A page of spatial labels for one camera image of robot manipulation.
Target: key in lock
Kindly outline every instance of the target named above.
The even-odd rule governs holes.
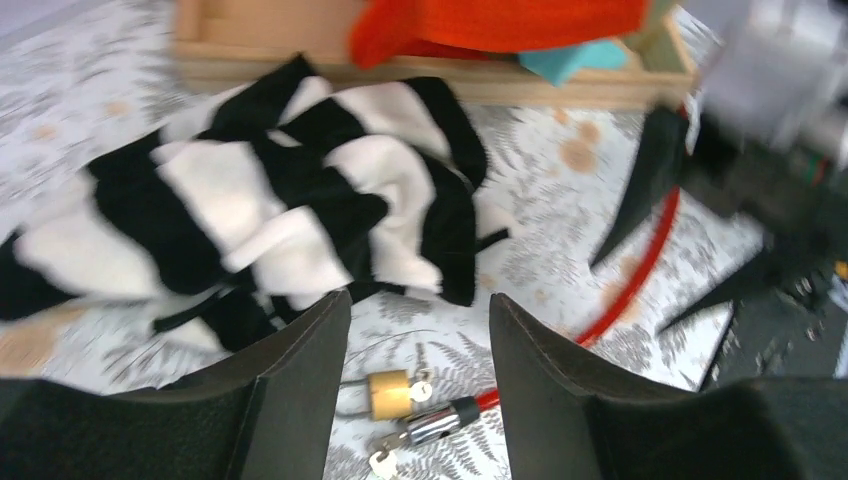
[[[342,382],[339,390],[351,387],[368,388],[368,410],[345,413],[336,410],[339,418],[367,418],[374,421],[395,420],[413,413],[413,403],[423,403],[433,396],[433,371],[429,368],[415,372],[409,378],[406,370],[390,370],[369,374],[361,380]]]

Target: patterned tablecloth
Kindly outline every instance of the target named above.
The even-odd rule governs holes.
[[[181,87],[168,56],[172,10],[168,0],[110,2],[0,54],[0,234],[81,162],[199,100]],[[702,52],[709,35],[683,12],[679,21],[687,42]],[[572,336],[611,301],[646,247],[650,226],[596,275],[587,267],[623,191],[640,114],[468,110],[491,152],[485,194],[514,212],[527,233],[480,257],[471,308],[389,294],[356,305],[345,378],[426,365],[436,371],[434,400],[479,393],[495,383],[486,311],[492,292],[509,294]],[[753,226],[723,224],[684,201],[659,270],[594,351],[654,380],[696,388],[726,312],[660,339],[654,327],[758,239]],[[113,393],[161,385],[222,358],[173,338],[149,339],[144,317],[142,306],[116,306],[2,326],[0,374]],[[361,393],[343,392],[339,408],[355,408]],[[366,478],[367,441],[391,428],[337,420],[325,478]],[[403,478],[509,478],[502,434],[499,412],[486,414],[467,433],[400,453]]]

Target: teal cloth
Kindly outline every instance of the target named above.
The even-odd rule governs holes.
[[[627,64],[627,54],[615,43],[600,40],[573,47],[522,52],[518,54],[518,61],[558,87],[581,68],[617,70]]]

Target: black and white striped fabric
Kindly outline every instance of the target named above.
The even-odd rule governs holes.
[[[0,318],[159,301],[237,350],[344,287],[470,305],[515,227],[486,168],[442,80],[333,93],[299,56],[92,160],[0,247]]]

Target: wooden tray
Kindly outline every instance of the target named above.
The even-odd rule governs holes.
[[[446,79],[467,102],[642,109],[658,97],[679,100],[695,67],[674,20],[623,39],[632,55],[620,71],[583,69],[554,87],[507,61],[398,57],[362,71],[347,61],[348,31],[367,0],[178,0],[174,54],[184,81],[219,92],[251,81],[305,52],[338,88],[418,75]]]

